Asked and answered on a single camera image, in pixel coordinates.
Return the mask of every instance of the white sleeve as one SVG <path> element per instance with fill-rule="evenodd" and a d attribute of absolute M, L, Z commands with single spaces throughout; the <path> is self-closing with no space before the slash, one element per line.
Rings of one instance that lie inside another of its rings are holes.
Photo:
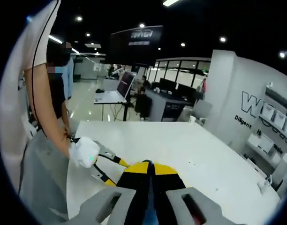
<path fill-rule="evenodd" d="M 59 5 L 60 0 L 53 0 L 44 9 L 37 13 L 28 24 L 24 43 L 25 55 L 23 70 L 32 68 L 34 54 L 36 54 L 34 66 L 46 63 L 46 50 L 49 35 L 55 22 Z"/>

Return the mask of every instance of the black ceiling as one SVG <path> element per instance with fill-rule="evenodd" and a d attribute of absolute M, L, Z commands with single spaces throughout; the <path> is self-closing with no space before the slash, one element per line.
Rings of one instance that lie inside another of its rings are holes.
<path fill-rule="evenodd" d="M 157 58 L 211 57 L 213 49 L 231 50 L 287 75 L 287 57 L 278 56 L 287 50 L 286 1 L 180 0 L 170 7 L 162 2 L 62 0 L 52 34 L 80 52 L 95 52 L 84 45 L 93 42 L 101 44 L 99 53 L 107 53 L 110 34 L 140 23 L 163 25 Z M 77 15 L 83 17 L 82 22 L 75 21 Z M 220 43 L 220 36 L 227 42 Z"/>

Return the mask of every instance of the gray pants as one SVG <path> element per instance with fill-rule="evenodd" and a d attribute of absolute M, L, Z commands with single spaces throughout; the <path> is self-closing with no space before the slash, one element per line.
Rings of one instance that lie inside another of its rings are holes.
<path fill-rule="evenodd" d="M 76 132 L 77 124 L 70 121 Z M 69 159 L 40 130 L 30 141 L 23 159 L 19 196 L 42 224 L 67 220 L 66 181 Z"/>

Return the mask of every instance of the black sign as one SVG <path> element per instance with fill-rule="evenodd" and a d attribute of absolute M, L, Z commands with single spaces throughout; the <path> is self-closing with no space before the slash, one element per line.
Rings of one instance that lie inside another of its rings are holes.
<path fill-rule="evenodd" d="M 154 66 L 162 26 L 135 28 L 114 33 L 106 54 L 106 63 Z"/>

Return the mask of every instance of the white glove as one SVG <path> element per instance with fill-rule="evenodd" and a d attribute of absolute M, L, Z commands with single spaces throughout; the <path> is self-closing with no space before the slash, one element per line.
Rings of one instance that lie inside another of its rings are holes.
<path fill-rule="evenodd" d="M 96 163 L 100 147 L 90 138 L 81 137 L 76 143 L 71 143 L 69 148 L 69 158 L 76 165 L 81 165 L 85 168 L 90 168 Z"/>

